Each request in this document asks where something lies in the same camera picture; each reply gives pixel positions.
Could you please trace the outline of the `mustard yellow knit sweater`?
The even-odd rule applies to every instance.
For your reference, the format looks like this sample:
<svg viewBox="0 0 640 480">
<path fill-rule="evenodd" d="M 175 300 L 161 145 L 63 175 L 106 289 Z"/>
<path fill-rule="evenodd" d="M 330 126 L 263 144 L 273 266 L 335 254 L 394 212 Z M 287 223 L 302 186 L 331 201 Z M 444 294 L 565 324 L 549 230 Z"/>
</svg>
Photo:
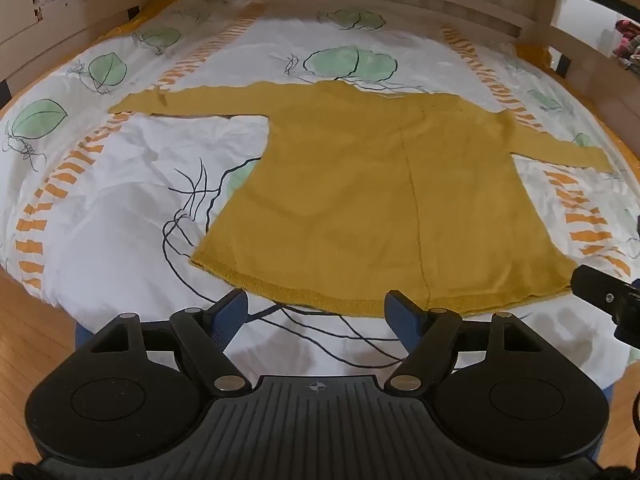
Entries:
<svg viewBox="0 0 640 480">
<path fill-rule="evenodd" d="M 258 82 L 146 90 L 117 110 L 267 118 L 264 154 L 192 263 L 253 294 L 346 315 L 380 315 L 392 289 L 459 313 L 559 294 L 575 265 L 514 159 L 611 170 L 600 148 L 453 94 Z"/>
</svg>

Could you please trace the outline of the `pile of colourful clothes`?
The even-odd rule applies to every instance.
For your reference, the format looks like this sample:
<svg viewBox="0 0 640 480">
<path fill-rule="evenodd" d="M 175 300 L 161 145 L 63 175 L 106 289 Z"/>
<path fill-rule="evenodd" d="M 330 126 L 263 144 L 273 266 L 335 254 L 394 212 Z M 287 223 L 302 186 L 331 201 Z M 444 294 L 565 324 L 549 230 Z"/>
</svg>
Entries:
<svg viewBox="0 0 640 480">
<path fill-rule="evenodd" d="M 620 44 L 614 50 L 614 56 L 624 64 L 627 70 L 639 73 L 639 25 L 629 20 L 618 20 L 615 29 L 622 35 Z"/>
</svg>

